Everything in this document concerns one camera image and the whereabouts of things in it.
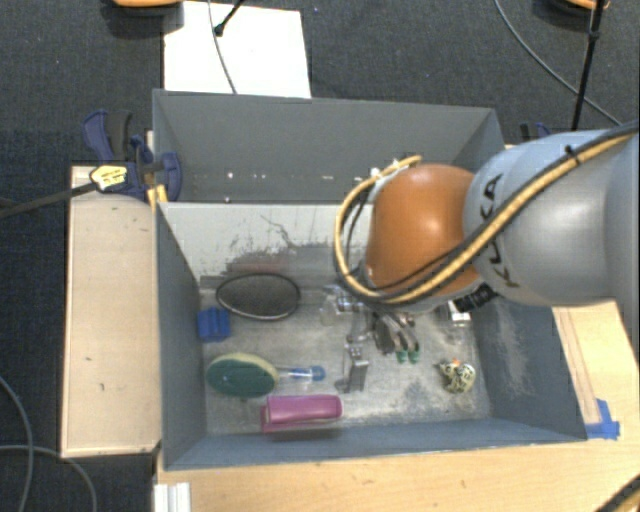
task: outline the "small toy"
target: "small toy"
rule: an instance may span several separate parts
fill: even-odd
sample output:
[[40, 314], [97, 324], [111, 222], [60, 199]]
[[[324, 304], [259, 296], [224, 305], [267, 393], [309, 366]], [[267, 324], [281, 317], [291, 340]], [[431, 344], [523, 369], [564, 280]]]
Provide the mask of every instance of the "small toy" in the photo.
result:
[[476, 370], [470, 364], [462, 364], [458, 359], [450, 363], [438, 365], [442, 374], [450, 379], [446, 390], [451, 393], [464, 393], [473, 387], [476, 380]]

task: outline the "blue tape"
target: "blue tape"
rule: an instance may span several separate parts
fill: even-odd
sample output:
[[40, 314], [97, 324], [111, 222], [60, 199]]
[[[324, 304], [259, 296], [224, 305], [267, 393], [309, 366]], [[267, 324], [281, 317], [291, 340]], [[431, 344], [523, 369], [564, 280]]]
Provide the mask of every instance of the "blue tape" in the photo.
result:
[[620, 437], [620, 422], [613, 421], [606, 401], [596, 398], [596, 403], [598, 404], [602, 421], [600, 423], [585, 425], [587, 436], [589, 439], [617, 440], [618, 437]]

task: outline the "black wire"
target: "black wire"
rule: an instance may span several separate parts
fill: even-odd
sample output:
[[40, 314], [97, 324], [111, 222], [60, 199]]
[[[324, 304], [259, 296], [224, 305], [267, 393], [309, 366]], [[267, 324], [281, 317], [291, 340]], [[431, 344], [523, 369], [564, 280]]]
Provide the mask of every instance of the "black wire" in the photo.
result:
[[[516, 38], [516, 40], [520, 43], [520, 45], [525, 49], [525, 51], [538, 63], [540, 64], [540, 66], [542, 66], [542, 68], [549, 73], [553, 78], [555, 78], [558, 82], [560, 82], [562, 85], [564, 85], [567, 89], [569, 89], [570, 91], [572, 91], [574, 94], [578, 94], [578, 90], [573, 87], [569, 82], [567, 82], [564, 78], [562, 78], [558, 73], [556, 73], [553, 69], [551, 69], [549, 67], [549, 65], [544, 62], [536, 52], [534, 52], [531, 47], [524, 41], [524, 39], [522, 38], [522, 36], [517, 32], [517, 30], [514, 28], [514, 26], [511, 24], [511, 22], [509, 21], [509, 18], [507, 18], [507, 15], [504, 12], [504, 9], [502, 8], [502, 6], [500, 5], [500, 2], [498, 0], [493, 0], [493, 3], [496, 6], [496, 9], [498, 9], [498, 13], [500, 14], [500, 17], [502, 18], [502, 20], [504, 21], [505, 25], [507, 25], [507, 28], [509, 29], [509, 31], [511, 32], [511, 34], [513, 34], [513, 36]], [[618, 121], [615, 117], [613, 117], [611, 114], [609, 114], [609, 112], [607, 112], [606, 110], [604, 110], [600, 105], [596, 104], [594, 101], [590, 100], [589, 98], [584, 98], [585, 103], [587, 103], [588, 105], [591, 105], [594, 109], [596, 109], [598, 112], [600, 112], [603, 116], [605, 116], [607, 119], [609, 119], [609, 121], [611, 121], [612, 123], [620, 126], [622, 123], [620, 121]]]
[[74, 471], [76, 471], [84, 480], [84, 483], [87, 485], [87, 489], [89, 489], [89, 493], [91, 494], [91, 510], [93, 512], [98, 511], [98, 497], [96, 495], [96, 488], [91, 481], [87, 472], [82, 468], [80, 464], [78, 464], [73, 459], [63, 459], [60, 454], [54, 450], [50, 450], [49, 448], [43, 448], [42, 446], [33, 446], [26, 444], [10, 444], [10, 445], [0, 445], [0, 452], [6, 451], [30, 451], [33, 450], [35, 453], [39, 453], [41, 455], [47, 455], [56, 460], [69, 464]]
[[22, 498], [20, 500], [20, 506], [18, 507], [18, 511], [22, 512], [27, 504], [27, 499], [29, 498], [29, 491], [31, 490], [31, 482], [33, 481], [33, 453], [35, 447], [33, 446], [33, 431], [31, 430], [31, 423], [29, 422], [29, 417], [27, 416], [27, 412], [24, 410], [18, 395], [16, 395], [15, 391], [9, 386], [6, 380], [0, 376], [0, 386], [7, 392], [9, 398], [13, 401], [13, 404], [18, 409], [18, 413], [20, 414], [20, 418], [22, 419], [22, 425], [24, 426], [24, 432], [27, 436], [27, 476], [24, 479], [24, 487], [22, 489]]
[[34, 453], [40, 453], [43, 455], [48, 455], [50, 457], [54, 457], [58, 460], [62, 460], [63, 462], [68, 462], [73, 469], [80, 474], [82, 479], [87, 484], [87, 488], [89, 489], [89, 493], [91, 494], [91, 502], [92, 502], [92, 510], [93, 512], [97, 512], [98, 510], [98, 499], [96, 497], [96, 489], [91, 481], [91, 478], [86, 474], [86, 472], [82, 469], [82, 467], [72, 459], [62, 459], [60, 455], [48, 448], [43, 448], [41, 446], [35, 446], [33, 443], [33, 431], [31, 429], [31, 422], [29, 421], [29, 417], [27, 416], [27, 412], [24, 410], [22, 406], [22, 402], [16, 395], [15, 391], [9, 386], [6, 380], [0, 376], [0, 386], [7, 392], [9, 398], [13, 401], [16, 409], [18, 409], [18, 413], [20, 414], [20, 418], [22, 419], [22, 424], [24, 425], [25, 434], [27, 437], [27, 444], [14, 444], [14, 445], [0, 445], [0, 452], [3, 451], [26, 451], [28, 455], [27, 462], [27, 476], [24, 481], [24, 488], [22, 491], [22, 498], [20, 500], [20, 505], [18, 508], [19, 512], [23, 512], [25, 506], [27, 504], [27, 499], [29, 498], [29, 491], [31, 490], [31, 483], [33, 481], [33, 465], [34, 465]]
[[231, 80], [231, 75], [229, 74], [227, 65], [224, 62], [224, 58], [222, 57], [222, 51], [220, 50], [220, 44], [218, 43], [218, 36], [216, 35], [216, 27], [213, 25], [213, 16], [211, 15], [211, 0], [207, 0], [207, 8], [209, 11], [209, 23], [211, 24], [211, 35], [213, 36], [213, 42], [216, 46], [216, 52], [218, 52], [218, 58], [220, 59], [220, 65], [222, 66], [222, 71], [224, 71], [224, 76], [227, 77], [227, 82], [229, 82], [229, 87], [231, 87], [231, 92], [233, 94], [238, 94], [238, 91], [236, 90], [236, 87], [233, 84], [233, 80]]
[[587, 91], [587, 81], [589, 80], [589, 72], [591, 71], [593, 52], [596, 49], [596, 41], [600, 37], [598, 30], [600, 29], [600, 20], [602, 19], [602, 11], [604, 10], [605, 1], [606, 0], [596, 0], [596, 7], [591, 11], [591, 21], [589, 22], [589, 43], [587, 44], [587, 52], [584, 56], [578, 99], [576, 100], [576, 106], [573, 113], [573, 121], [571, 121], [572, 131], [577, 130], [578, 124], [580, 123], [580, 113], [582, 112], [584, 95]]
[[604, 505], [602, 505], [597, 512], [616, 512], [621, 511], [619, 507], [633, 494], [640, 493], [640, 475], [636, 476], [622, 489], [620, 489], [614, 496], [611, 497]]

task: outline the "purple object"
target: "purple object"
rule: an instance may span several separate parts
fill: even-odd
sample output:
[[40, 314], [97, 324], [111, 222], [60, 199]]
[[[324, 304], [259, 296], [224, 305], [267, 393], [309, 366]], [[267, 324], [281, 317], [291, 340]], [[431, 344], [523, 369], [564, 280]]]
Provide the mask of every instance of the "purple object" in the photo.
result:
[[309, 428], [336, 421], [342, 401], [335, 395], [268, 396], [260, 409], [262, 432]]

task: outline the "green sponge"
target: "green sponge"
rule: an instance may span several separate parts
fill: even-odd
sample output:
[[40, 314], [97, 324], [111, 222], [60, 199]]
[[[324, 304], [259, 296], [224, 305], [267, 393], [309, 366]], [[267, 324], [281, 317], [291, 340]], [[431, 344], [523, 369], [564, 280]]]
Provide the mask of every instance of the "green sponge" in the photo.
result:
[[273, 391], [278, 383], [278, 370], [261, 357], [234, 352], [217, 357], [207, 368], [209, 385], [225, 395], [257, 398]]

